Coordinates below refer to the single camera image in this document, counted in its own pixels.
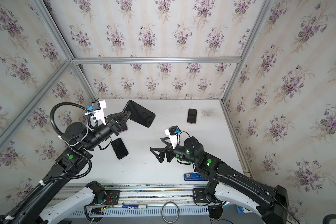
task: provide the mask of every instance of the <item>dust stain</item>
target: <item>dust stain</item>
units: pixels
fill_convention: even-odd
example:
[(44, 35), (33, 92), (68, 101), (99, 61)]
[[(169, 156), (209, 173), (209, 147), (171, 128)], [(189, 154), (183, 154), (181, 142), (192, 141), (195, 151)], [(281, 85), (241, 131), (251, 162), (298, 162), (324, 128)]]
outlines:
[(215, 117), (215, 112), (212, 109), (204, 109), (204, 110), (201, 110), (200, 112), (202, 113), (203, 117), (206, 117), (206, 118)]

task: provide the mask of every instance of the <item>floral wallpaper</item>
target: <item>floral wallpaper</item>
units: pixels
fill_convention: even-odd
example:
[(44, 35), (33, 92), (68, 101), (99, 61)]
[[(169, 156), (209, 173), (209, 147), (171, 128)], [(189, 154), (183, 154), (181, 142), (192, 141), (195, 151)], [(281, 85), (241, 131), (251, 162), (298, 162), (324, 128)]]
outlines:
[(235, 66), (235, 63), (161, 63), (80, 67), (101, 99), (219, 99)]
[(75, 57), (209, 57), (241, 54), (263, 0), (44, 2)]
[[(56, 82), (52, 91), (0, 153), (0, 214), (17, 205), (46, 175), (65, 149), (64, 142), (57, 137), (49, 119), (52, 107), (63, 101), (83, 106), (89, 104), (88, 97), (80, 90), (70, 70)], [(87, 119), (83, 110), (63, 106), (56, 111), (55, 121), (63, 132), (71, 123), (86, 123)]]
[(31, 0), (0, 0), (0, 134), (62, 62)]
[(275, 1), (226, 105), (255, 178), (287, 189), (290, 222), (336, 214), (336, 1)]

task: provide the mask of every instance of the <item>aluminum frame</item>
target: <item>aluminum frame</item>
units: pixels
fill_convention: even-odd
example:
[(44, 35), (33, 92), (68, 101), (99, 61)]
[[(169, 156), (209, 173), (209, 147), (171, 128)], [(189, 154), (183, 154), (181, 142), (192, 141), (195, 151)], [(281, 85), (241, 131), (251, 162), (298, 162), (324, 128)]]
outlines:
[(238, 63), (240, 57), (74, 58), (74, 65), (152, 63)]
[(54, 85), (54, 83), (62, 77), (62, 75), (71, 69), (72, 73), (77, 78), (83, 91), (87, 94), (91, 101), (97, 100), (97, 96), (90, 87), (85, 75), (79, 68), (79, 64), (131, 64), (131, 63), (237, 63), (235, 66), (233, 75), (228, 83), (227, 88), (224, 91), (222, 101), (222, 108), (227, 120), (228, 126), (231, 130), (233, 141), (236, 144), (238, 154), (244, 162), (242, 165), (246, 170), (250, 171), (250, 164), (247, 162), (244, 152), (242, 150), (241, 143), (236, 133), (235, 129), (231, 125), (231, 119), (228, 112), (226, 111), (226, 102), (234, 84), (236, 83), (238, 74), (240, 73), (243, 66), (246, 64), (247, 58), (249, 57), (254, 43), (259, 36), (259, 32), (262, 29), (267, 16), (269, 15), (269, 10), (275, 0), (264, 0), (264, 3), (259, 11), (259, 14), (255, 20), (254, 26), (251, 29), (251, 34), (246, 41), (241, 57), (146, 57), (146, 58), (75, 58), (72, 51), (68, 47), (65, 39), (60, 33), (56, 23), (51, 17), (49, 11), (47, 10), (43, 0), (31, 0), (32, 4), (39, 15), (42, 23), (48, 30), (49, 35), (53, 38), (53, 41), (58, 46), (58, 50), (61, 52), (65, 61), (60, 65), (60, 67), (52, 74), (50, 79), (45, 83), (45, 85), (39, 90), (39, 92), (29, 101), (29, 103), (19, 112), (18, 116), (13, 120), (13, 122), (5, 129), (5, 131), (0, 136), (0, 150), (6, 144), (9, 139), (17, 133), (19, 128), (25, 123), (27, 117), (31, 115), (33, 110), (40, 104), (43, 98), (47, 95), (49, 89)]
[(265, 25), (266, 19), (268, 18), (270, 14), (270, 9), (273, 5), (273, 3), (276, 0), (264, 0), (264, 3), (262, 7), (260, 8), (260, 11), (258, 13), (258, 16), (254, 22), (254, 26), (251, 29), (250, 35), (244, 45), (244, 49), (242, 51), (241, 55), (241, 62), (237, 65), (237, 68), (234, 70), (233, 75), (231, 76), (230, 82), (228, 83), (228, 86), (225, 89), (224, 95), (223, 95), (223, 102), (226, 103), (228, 100), (228, 97), (230, 96), (233, 87), (235, 86), (235, 83), (237, 82), (237, 78), (242, 70), (242, 68), (246, 65), (246, 61), (249, 58), (253, 48), (256, 39), (258, 38), (261, 29), (263, 29), (263, 26)]

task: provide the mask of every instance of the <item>white table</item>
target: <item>white table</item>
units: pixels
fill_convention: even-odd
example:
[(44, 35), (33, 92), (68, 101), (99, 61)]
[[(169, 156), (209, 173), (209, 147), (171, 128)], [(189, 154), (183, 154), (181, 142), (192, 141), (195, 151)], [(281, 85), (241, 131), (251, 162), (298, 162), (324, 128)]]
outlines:
[[(128, 100), (106, 100), (105, 115), (121, 112)], [(164, 148), (160, 138), (166, 137), (164, 130), (177, 125), (182, 131), (194, 136), (204, 146), (204, 151), (222, 159), (233, 169), (242, 173), (237, 152), (231, 138), (223, 110), (218, 100), (134, 100), (155, 113), (150, 128), (132, 120), (127, 121), (128, 130), (112, 140), (122, 138), (129, 155), (118, 160), (112, 147), (101, 151), (95, 148), (92, 171), (85, 177), (71, 180), (69, 185), (98, 181), (101, 184), (193, 184), (206, 181), (184, 181), (183, 174), (193, 172), (192, 165), (182, 165), (174, 158), (161, 164), (149, 148)], [(197, 123), (187, 123), (188, 109), (198, 110)], [(181, 143), (188, 135), (182, 133)]]

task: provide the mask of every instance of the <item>phone screen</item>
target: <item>phone screen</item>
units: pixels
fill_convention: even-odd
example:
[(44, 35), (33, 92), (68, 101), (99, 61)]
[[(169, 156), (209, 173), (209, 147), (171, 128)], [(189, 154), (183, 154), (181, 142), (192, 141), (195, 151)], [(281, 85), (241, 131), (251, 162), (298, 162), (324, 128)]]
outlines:
[(131, 100), (127, 102), (123, 112), (125, 111), (131, 112), (131, 115), (129, 116), (130, 120), (146, 126), (147, 128), (152, 125), (155, 118), (155, 114), (152, 111), (147, 110), (146, 108)]
[(189, 109), (188, 110), (188, 123), (195, 124), (197, 123), (197, 110), (196, 109)]
[(124, 146), (122, 139), (117, 138), (111, 143), (113, 151), (115, 151), (117, 159), (122, 159), (126, 155), (128, 155), (128, 151), (126, 147)]

